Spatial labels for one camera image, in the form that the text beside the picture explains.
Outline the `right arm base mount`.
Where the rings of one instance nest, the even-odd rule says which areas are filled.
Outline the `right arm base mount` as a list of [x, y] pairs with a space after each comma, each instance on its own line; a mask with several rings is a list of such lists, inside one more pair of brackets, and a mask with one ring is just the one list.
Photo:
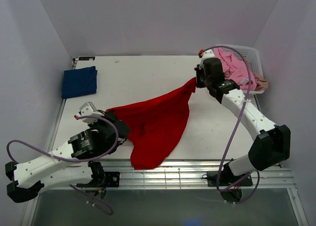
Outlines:
[[[219, 187], [226, 188], [234, 184], [236, 181], [239, 181], [245, 175], [246, 174], [234, 176], [229, 168], [229, 163], [226, 163], [223, 165], [223, 169], [221, 170]], [[217, 171], [207, 171], [206, 174], [203, 174], [201, 178], [207, 180], [207, 185], [209, 187], [216, 187], [217, 176]], [[253, 186], [252, 178], [251, 176], [247, 176], [242, 181], [238, 182], [238, 184], [231, 187], [229, 190], [221, 192], [220, 195], [226, 201], [229, 201], [231, 203], [238, 203], [242, 200], [241, 187], [251, 186]]]

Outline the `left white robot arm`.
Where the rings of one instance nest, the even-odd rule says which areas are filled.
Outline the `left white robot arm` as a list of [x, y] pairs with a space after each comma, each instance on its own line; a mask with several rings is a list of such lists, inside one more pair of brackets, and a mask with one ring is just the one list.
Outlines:
[[10, 183], [8, 197], [15, 203], [27, 202], [55, 187], [117, 187], [114, 173], [105, 172], [99, 159], [114, 153], [128, 138], [130, 129], [114, 111], [78, 112], [75, 119], [87, 123], [88, 129], [72, 136], [50, 152], [24, 163], [11, 160], [5, 165]]

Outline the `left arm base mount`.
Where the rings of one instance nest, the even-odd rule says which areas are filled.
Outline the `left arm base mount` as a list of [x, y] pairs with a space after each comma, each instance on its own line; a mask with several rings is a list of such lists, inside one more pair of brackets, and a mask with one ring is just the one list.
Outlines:
[[118, 188], [120, 172], [106, 172], [100, 162], [89, 162], [88, 167], [92, 171], [92, 180], [84, 184], [84, 188], [98, 188], [94, 191], [94, 196], [104, 199], [108, 188]]

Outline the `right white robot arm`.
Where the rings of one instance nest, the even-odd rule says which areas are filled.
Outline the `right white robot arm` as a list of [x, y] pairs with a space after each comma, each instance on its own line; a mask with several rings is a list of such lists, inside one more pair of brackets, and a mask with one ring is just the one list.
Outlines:
[[247, 173], [262, 171], [289, 159], [290, 129], [266, 118], [246, 99], [236, 82], [225, 79], [218, 58], [202, 59], [195, 71], [197, 87], [207, 88], [213, 98], [237, 117], [238, 124], [246, 128], [253, 140], [246, 155], [221, 165], [217, 184], [239, 181]]

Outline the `red t-shirt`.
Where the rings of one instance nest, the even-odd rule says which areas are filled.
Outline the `red t-shirt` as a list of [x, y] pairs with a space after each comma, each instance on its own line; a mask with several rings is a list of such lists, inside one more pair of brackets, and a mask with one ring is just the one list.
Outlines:
[[162, 96], [111, 110], [130, 129], [131, 165], [136, 170], [157, 168], [176, 148], [189, 119], [189, 99], [195, 78]]

